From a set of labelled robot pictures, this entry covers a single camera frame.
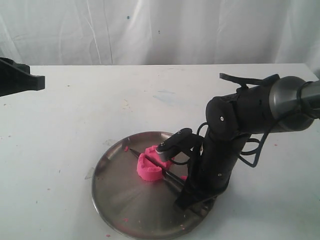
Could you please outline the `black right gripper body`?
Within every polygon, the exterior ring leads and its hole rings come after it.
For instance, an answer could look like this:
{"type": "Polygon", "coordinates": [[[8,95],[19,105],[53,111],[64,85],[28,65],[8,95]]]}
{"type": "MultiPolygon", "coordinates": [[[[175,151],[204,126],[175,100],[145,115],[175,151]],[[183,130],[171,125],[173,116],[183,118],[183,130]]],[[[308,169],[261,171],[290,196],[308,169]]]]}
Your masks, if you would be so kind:
{"type": "Polygon", "coordinates": [[[190,195],[223,193],[247,140],[247,133],[237,133],[230,140],[221,140],[208,128],[202,141],[202,154],[190,167],[186,192],[190,195]]]}

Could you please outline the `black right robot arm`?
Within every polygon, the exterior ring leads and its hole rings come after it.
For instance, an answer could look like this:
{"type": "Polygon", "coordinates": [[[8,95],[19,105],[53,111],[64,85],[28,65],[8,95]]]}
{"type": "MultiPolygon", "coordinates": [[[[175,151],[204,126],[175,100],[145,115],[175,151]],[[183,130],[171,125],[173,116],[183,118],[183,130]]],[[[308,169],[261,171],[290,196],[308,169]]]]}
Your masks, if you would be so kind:
{"type": "Polygon", "coordinates": [[[269,134],[303,131],[320,116],[318,81],[277,74],[253,79],[222,73],[220,78],[239,88],[206,106],[207,130],[193,147],[186,183],[175,201],[181,210],[222,194],[238,160],[256,167],[269,134]]]}

